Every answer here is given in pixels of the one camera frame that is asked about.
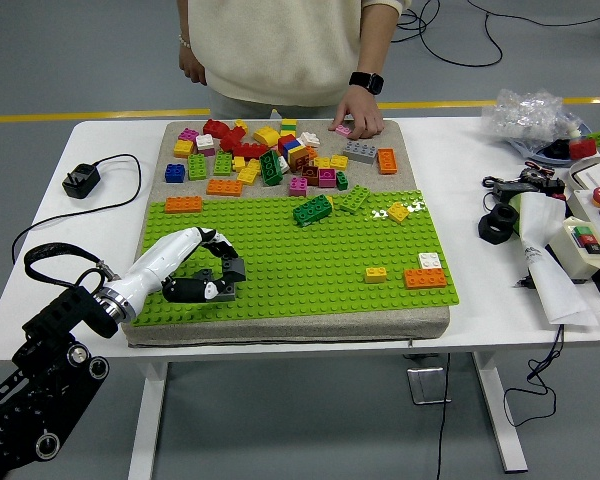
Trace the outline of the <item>person's right hand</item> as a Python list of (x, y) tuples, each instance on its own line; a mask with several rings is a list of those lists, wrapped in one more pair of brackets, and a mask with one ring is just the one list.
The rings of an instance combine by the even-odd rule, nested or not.
[(179, 68), (192, 83), (207, 85), (205, 67), (188, 47), (179, 47)]

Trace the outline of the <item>person's left hand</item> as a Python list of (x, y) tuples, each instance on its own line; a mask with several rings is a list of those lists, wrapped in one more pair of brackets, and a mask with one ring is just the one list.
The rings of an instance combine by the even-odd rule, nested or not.
[(347, 115), (353, 118), (354, 123), (348, 135), (351, 140), (369, 139), (384, 130), (384, 119), (375, 97), (361, 86), (351, 85), (347, 88), (328, 129), (335, 131)]

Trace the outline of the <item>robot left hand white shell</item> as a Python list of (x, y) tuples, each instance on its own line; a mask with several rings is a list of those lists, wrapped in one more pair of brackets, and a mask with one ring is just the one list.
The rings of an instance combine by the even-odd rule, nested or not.
[[(231, 268), (215, 280), (174, 278), (172, 274), (200, 247)], [(160, 291), (172, 303), (206, 303), (245, 279), (244, 260), (224, 235), (192, 227), (161, 237), (126, 273), (105, 282), (94, 298), (115, 322), (129, 323), (142, 312), (151, 293)]]

